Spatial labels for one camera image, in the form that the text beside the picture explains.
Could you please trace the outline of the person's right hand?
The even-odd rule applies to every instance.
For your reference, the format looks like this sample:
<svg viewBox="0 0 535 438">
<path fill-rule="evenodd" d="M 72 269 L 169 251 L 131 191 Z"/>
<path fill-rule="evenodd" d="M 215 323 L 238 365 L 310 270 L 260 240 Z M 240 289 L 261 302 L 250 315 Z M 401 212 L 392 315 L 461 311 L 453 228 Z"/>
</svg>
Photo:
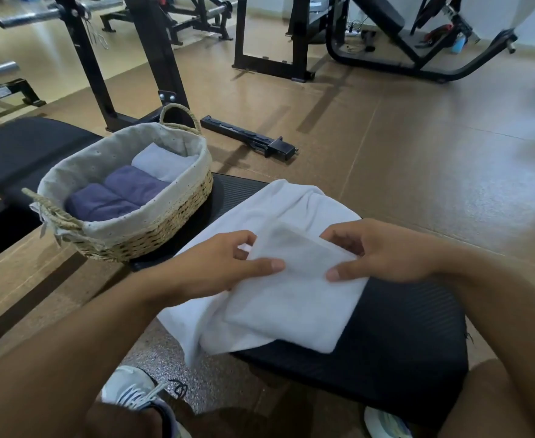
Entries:
<svg viewBox="0 0 535 438">
<path fill-rule="evenodd" d="M 356 259 L 383 262 L 387 272 L 376 279 L 398 283 L 449 272 L 461 252 L 459 246 L 438 237 L 368 218 L 333 224 L 320 237 L 335 245 L 361 241 L 365 254 Z"/>
</svg>

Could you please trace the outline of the person's left hand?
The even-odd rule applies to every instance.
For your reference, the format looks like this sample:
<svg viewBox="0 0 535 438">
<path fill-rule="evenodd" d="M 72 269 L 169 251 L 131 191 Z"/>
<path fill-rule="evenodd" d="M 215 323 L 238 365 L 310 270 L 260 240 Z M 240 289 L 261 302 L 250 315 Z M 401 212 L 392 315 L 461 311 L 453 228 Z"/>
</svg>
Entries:
<svg viewBox="0 0 535 438">
<path fill-rule="evenodd" d="M 220 233 L 147 272 L 169 306 L 219 294 L 239 284 L 231 282 L 233 248 L 256 240 L 248 230 Z"/>
</svg>

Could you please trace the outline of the white towel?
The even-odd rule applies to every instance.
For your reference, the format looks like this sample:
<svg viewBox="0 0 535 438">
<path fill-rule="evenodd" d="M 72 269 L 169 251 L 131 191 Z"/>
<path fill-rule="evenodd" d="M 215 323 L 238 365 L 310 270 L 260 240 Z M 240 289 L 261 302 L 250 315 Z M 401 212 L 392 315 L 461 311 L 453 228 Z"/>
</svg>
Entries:
<svg viewBox="0 0 535 438">
<path fill-rule="evenodd" d="M 213 235 L 246 229 L 257 235 L 249 260 L 282 259 L 284 271 L 245 280 L 231 291 L 162 310 L 157 318 L 178 341 L 184 361 L 202 353 L 239 352 L 275 340 L 331 353 L 368 278 L 331 283 L 330 268 L 356 256 L 320 238 L 330 225 L 357 221 L 319 188 L 276 180 L 203 229 L 179 254 Z"/>
</svg>

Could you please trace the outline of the person's left forearm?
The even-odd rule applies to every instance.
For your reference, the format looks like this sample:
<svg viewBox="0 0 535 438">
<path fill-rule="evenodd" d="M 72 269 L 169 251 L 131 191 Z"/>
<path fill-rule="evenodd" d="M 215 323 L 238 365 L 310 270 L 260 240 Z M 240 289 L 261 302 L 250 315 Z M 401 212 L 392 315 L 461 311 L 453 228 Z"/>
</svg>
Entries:
<svg viewBox="0 0 535 438">
<path fill-rule="evenodd" d="M 116 367 L 168 298 L 122 281 L 0 358 L 0 438 L 75 438 Z"/>
</svg>

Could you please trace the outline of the person's right forearm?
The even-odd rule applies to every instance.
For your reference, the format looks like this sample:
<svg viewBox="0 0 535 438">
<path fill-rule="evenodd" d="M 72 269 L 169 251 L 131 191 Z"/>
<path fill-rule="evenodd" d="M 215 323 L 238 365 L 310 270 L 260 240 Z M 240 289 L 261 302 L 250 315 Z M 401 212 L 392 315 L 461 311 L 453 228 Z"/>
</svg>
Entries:
<svg viewBox="0 0 535 438">
<path fill-rule="evenodd" d="M 471 322 L 535 411 L 535 287 L 463 248 L 441 253 L 438 270 L 452 279 Z"/>
</svg>

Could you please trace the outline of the folded light lavender towel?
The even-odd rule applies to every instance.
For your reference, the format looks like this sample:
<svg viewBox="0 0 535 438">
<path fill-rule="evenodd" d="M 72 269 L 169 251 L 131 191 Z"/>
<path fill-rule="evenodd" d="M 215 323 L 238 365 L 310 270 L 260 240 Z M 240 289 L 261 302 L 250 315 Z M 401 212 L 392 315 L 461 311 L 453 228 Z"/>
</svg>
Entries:
<svg viewBox="0 0 535 438">
<path fill-rule="evenodd" d="M 181 156 L 151 143 L 133 158 L 131 165 L 160 181 L 172 183 L 197 160 L 197 155 Z"/>
</svg>

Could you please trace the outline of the person's white sneaker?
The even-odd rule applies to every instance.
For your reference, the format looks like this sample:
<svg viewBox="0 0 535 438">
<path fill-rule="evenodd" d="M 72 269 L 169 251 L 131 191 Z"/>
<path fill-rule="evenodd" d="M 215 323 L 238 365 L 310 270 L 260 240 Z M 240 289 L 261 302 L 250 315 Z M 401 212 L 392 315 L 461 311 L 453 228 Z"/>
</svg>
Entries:
<svg viewBox="0 0 535 438">
<path fill-rule="evenodd" d="M 390 413 L 366 406 L 363 420 L 371 438 L 414 438 L 408 425 Z"/>
<path fill-rule="evenodd" d="M 156 415 L 160 423 L 156 438 L 193 438 L 177 420 L 166 395 L 169 383 L 157 383 L 143 369 L 122 365 L 115 369 L 102 387 L 98 400 L 132 412 Z"/>
</svg>

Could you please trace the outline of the person's left white sneaker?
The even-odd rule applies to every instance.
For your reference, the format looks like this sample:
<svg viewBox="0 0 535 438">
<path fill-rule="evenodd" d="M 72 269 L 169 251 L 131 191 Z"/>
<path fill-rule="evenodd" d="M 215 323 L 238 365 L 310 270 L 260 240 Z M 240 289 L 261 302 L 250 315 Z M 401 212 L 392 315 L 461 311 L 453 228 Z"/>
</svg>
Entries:
<svg viewBox="0 0 535 438">
<path fill-rule="evenodd" d="M 132 412 L 156 415 L 160 423 L 156 438 L 193 438 L 177 420 L 166 395 L 169 383 L 157 383 L 143 369 L 122 365 L 115 369 L 102 387 L 98 400 Z"/>
</svg>

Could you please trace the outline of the person's right leg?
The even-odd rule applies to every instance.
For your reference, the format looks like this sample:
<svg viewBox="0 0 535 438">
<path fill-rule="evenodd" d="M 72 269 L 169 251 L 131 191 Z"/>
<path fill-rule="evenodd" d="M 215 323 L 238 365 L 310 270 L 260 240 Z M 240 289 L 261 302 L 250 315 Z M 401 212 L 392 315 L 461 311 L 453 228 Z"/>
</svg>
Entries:
<svg viewBox="0 0 535 438">
<path fill-rule="evenodd" d="M 469 371 L 437 438 L 535 438 L 535 423 L 500 360 Z"/>
</svg>

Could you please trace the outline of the person's left leg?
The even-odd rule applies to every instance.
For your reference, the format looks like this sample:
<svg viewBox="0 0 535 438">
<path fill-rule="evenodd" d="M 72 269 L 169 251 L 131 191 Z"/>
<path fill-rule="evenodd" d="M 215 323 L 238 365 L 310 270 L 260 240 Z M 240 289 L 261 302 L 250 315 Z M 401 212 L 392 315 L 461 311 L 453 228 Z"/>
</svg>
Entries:
<svg viewBox="0 0 535 438">
<path fill-rule="evenodd" d="M 133 411 L 96 402 L 75 438 L 162 438 L 163 419 L 156 409 Z"/>
</svg>

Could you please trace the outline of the black incline bench machine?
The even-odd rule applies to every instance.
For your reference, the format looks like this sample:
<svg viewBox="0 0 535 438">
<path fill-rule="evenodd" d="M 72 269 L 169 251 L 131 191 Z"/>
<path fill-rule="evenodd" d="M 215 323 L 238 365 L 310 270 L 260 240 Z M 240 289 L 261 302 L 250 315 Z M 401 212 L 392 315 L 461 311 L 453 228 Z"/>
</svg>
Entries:
<svg viewBox="0 0 535 438">
<path fill-rule="evenodd" d="M 349 2 L 353 2 L 377 27 L 377 31 L 388 37 L 410 63 L 395 62 L 385 59 L 367 57 L 368 50 L 352 54 L 342 49 L 345 41 Z M 391 73 L 432 81 L 448 83 L 461 80 L 485 65 L 504 50 L 515 53 L 518 36 L 514 28 L 500 31 L 490 45 L 476 58 L 455 70 L 428 69 L 427 64 L 448 45 L 454 45 L 458 36 L 467 43 L 476 36 L 473 28 L 460 12 L 461 0 L 423 0 L 412 29 L 406 32 L 405 19 L 389 0 L 330 0 L 330 16 L 327 23 L 326 46 L 330 57 L 347 66 Z M 444 13 L 450 20 L 450 27 L 437 40 L 430 44 L 415 43 L 414 32 L 421 29 L 439 13 Z"/>
</svg>

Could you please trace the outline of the black plate-loaded gym machine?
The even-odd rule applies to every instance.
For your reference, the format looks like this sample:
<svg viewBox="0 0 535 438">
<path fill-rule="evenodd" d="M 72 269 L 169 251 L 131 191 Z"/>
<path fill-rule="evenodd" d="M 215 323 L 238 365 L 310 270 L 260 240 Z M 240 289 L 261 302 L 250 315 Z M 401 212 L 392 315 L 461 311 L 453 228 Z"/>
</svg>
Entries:
<svg viewBox="0 0 535 438">
<path fill-rule="evenodd" d="M 188 28 L 217 34 L 221 41 L 232 41 L 227 31 L 227 21 L 233 17 L 238 1 L 191 0 L 193 7 L 186 9 L 176 5 L 176 0 L 158 0 L 164 16 L 166 34 L 172 45 L 182 46 L 184 42 L 178 32 Z"/>
</svg>

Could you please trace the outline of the black flat gym bench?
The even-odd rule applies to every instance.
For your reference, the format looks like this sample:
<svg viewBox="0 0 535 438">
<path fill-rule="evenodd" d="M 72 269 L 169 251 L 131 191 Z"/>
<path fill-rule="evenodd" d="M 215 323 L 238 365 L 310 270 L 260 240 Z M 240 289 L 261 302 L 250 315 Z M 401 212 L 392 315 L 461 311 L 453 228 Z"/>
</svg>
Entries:
<svg viewBox="0 0 535 438">
<path fill-rule="evenodd" d="M 93 132 L 43 117 L 0 125 L 0 253 L 41 225 L 22 189 L 37 190 L 49 169 L 99 139 Z"/>
</svg>

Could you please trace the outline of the silver metal clips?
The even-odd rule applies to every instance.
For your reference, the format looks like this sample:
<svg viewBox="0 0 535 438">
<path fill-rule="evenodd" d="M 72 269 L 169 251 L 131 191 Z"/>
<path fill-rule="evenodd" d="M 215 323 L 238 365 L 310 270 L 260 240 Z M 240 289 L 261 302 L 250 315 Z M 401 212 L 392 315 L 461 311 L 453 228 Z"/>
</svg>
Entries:
<svg viewBox="0 0 535 438">
<path fill-rule="evenodd" d="M 89 14 L 83 17 L 83 23 L 89 38 L 89 43 L 91 45 L 101 46 L 104 50 L 109 50 L 109 44 L 107 43 L 105 37 L 96 31 L 91 22 L 91 16 Z"/>
</svg>

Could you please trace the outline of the black squat rack frame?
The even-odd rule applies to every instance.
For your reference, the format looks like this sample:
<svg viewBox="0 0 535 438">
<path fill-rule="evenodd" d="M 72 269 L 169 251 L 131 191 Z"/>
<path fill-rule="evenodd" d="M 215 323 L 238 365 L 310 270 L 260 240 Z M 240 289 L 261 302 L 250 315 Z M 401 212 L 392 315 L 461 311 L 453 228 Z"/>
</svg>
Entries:
<svg viewBox="0 0 535 438">
<path fill-rule="evenodd" d="M 142 118 L 129 117 L 115 110 L 88 33 L 83 25 L 85 14 L 97 10 L 97 8 L 82 7 L 81 2 L 77 0 L 54 1 L 57 4 L 59 17 L 66 25 L 77 56 L 89 81 L 91 91 L 103 116 L 106 130 L 115 132 L 130 125 L 153 122 L 160 118 L 161 108 Z M 163 95 L 162 105 L 170 104 L 176 108 L 178 104 L 181 104 L 189 108 L 172 45 L 163 29 L 163 14 L 158 7 L 157 0 L 123 1 L 130 9 L 134 26 L 145 51 L 157 88 L 159 93 Z"/>
</svg>

